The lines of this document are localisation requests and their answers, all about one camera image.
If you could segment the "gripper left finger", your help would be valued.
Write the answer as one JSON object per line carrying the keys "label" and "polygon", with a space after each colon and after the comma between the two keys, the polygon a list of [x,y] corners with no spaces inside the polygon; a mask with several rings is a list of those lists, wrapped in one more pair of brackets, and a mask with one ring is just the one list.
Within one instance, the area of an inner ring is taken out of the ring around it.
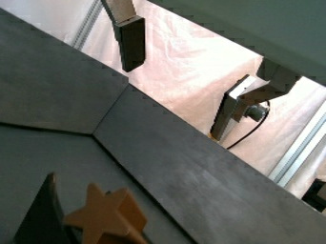
{"label": "gripper left finger", "polygon": [[100,0],[113,26],[121,69],[132,71],[145,61],[145,18],[136,14],[132,0]]}

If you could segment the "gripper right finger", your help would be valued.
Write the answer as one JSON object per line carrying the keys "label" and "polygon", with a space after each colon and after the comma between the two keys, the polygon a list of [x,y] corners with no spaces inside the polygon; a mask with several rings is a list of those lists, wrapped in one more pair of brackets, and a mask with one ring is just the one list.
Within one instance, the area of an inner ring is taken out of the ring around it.
{"label": "gripper right finger", "polygon": [[246,74],[224,92],[210,129],[212,138],[222,139],[230,122],[246,117],[250,106],[286,95],[300,77],[298,72],[263,58],[256,74]]}

